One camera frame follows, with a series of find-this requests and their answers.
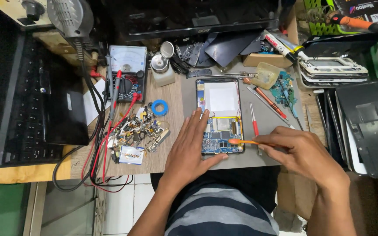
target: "plastic container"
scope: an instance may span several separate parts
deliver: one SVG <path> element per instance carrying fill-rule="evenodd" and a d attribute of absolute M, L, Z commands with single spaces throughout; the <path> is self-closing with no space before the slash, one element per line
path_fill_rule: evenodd
<path fill-rule="evenodd" d="M 280 68 L 260 62 L 256 67 L 256 78 L 252 78 L 251 83 L 263 89 L 270 89 L 278 79 L 280 72 Z"/>
<path fill-rule="evenodd" d="M 165 86 L 176 81 L 176 73 L 167 58 L 155 55 L 151 59 L 152 76 L 158 87 Z"/>

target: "desk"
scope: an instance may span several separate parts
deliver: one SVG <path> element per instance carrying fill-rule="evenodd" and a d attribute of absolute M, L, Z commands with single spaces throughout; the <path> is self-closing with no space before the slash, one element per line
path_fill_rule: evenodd
<path fill-rule="evenodd" d="M 101 74 L 105 74 L 105 68 L 99 68 Z M 167 102 L 169 106 L 169 112 L 164 117 L 165 121 L 170 123 L 171 134 L 166 140 L 160 145 L 155 153 L 149 153 L 147 157 L 144 158 L 141 166 L 129 165 L 129 164 L 114 164 L 111 158 L 108 158 L 106 176 L 119 176 L 128 174 L 146 174 L 146 173 L 157 173 L 164 171 L 165 161 L 167 155 L 176 139 L 180 127 L 183 123 L 183 109 L 182 109 L 182 96 L 181 96 L 181 78 L 182 75 L 176 75 L 176 82 L 167 86 L 157 88 L 155 84 L 152 83 L 151 72 L 147 79 L 147 96 L 146 101 L 152 102 L 156 99 L 163 99 Z M 303 114 L 306 114 L 305 104 L 308 105 L 310 114 L 313 121 L 313 126 L 315 128 L 316 134 L 324 143 L 325 133 L 323 130 L 322 122 L 320 119 L 319 110 L 316 104 L 314 94 L 311 90 L 300 90 L 300 100 L 303 105 Z M 137 110 L 141 105 L 134 105 L 134 110 Z M 125 113 L 128 108 L 128 104 L 120 104 L 118 106 L 118 111 L 115 114 L 115 120 L 118 121 L 120 118 L 119 113 Z M 305 117 L 306 127 L 308 129 L 307 117 Z M 96 120 L 94 120 L 89 125 L 89 132 L 91 133 L 94 129 Z M 71 158 L 67 158 L 60 166 L 57 179 L 78 179 L 81 175 L 81 169 L 83 167 L 84 161 L 87 158 L 90 146 L 83 147 L 76 153 L 71 155 Z M 55 164 L 47 165 L 33 165 L 33 166 L 22 166 L 22 167 L 10 167 L 10 168 L 0 168 L 0 184 L 11 184 L 11 183 L 24 183 L 24 182 L 37 182 L 37 181 L 51 181 L 52 172 Z"/>

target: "right hand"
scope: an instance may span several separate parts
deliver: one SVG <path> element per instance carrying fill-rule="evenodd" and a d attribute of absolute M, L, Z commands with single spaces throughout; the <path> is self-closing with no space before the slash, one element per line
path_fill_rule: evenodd
<path fill-rule="evenodd" d="M 348 175 L 329 155 L 314 133 L 278 126 L 270 134 L 259 135 L 253 140 L 261 143 L 259 148 L 269 157 L 286 166 L 288 170 L 314 180 L 323 189 L 349 187 Z M 288 153 L 266 144 L 285 147 Z"/>

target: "glue tube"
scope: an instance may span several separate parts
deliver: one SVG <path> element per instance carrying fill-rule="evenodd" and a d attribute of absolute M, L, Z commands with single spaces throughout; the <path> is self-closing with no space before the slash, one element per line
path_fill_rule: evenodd
<path fill-rule="evenodd" d="M 264 35 L 265 39 L 270 42 L 276 50 L 281 53 L 284 57 L 286 57 L 292 63 L 296 63 L 297 59 L 294 57 L 294 54 L 283 44 L 281 43 L 276 37 L 268 32 L 268 30 L 263 30 L 262 34 Z"/>
<path fill-rule="evenodd" d="M 299 56 L 299 57 L 303 58 L 306 61 L 310 59 L 304 53 L 305 49 L 304 49 L 303 46 L 297 45 L 297 44 L 294 44 L 294 43 L 290 42 L 288 40 L 287 36 L 285 36 L 280 31 L 272 31 L 272 32 L 270 32 L 270 34 L 272 34 L 277 40 L 279 40 L 282 44 L 284 44 L 288 48 L 288 50 L 290 50 L 290 52 L 292 54 L 294 54 L 294 56 Z"/>

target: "green basket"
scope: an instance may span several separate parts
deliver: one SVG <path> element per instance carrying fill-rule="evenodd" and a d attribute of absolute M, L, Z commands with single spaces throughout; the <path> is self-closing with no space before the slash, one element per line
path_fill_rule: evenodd
<path fill-rule="evenodd" d="M 320 0 L 304 0 L 306 12 L 312 8 L 321 7 Z M 309 22 L 310 33 L 312 35 L 340 35 L 337 25 L 325 23 L 311 23 Z"/>

